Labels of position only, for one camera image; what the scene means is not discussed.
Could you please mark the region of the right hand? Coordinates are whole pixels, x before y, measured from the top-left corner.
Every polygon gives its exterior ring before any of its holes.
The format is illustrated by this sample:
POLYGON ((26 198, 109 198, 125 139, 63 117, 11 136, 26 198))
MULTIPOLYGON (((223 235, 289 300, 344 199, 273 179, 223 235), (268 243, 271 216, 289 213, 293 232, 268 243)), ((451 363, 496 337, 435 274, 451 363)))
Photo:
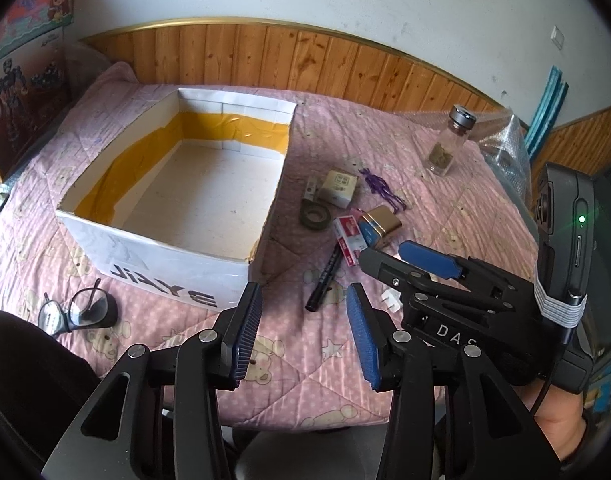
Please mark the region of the right hand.
POLYGON ((586 430, 583 418, 584 398, 556 386, 550 386, 535 413, 535 421, 560 460, 579 447, 586 430))

